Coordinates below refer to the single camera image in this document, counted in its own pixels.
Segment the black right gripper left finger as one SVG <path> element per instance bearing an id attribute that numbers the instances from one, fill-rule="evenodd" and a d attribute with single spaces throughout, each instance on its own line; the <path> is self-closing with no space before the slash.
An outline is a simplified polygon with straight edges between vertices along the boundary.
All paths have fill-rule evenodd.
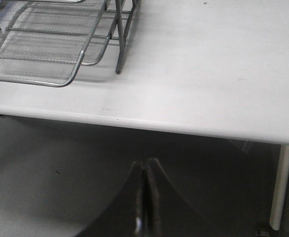
<path id="1" fill-rule="evenodd" d="M 144 236 L 144 180 L 143 163 L 141 161 L 133 162 L 128 178 L 114 200 L 77 236 Z"/>

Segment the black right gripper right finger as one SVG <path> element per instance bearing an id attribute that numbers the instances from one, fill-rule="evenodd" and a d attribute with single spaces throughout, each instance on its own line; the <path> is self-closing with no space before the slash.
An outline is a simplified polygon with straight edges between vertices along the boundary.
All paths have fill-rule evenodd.
<path id="1" fill-rule="evenodd" d="M 153 237 L 219 237 L 216 226 L 195 211 L 174 188 L 160 162 L 146 166 L 148 227 Z"/>

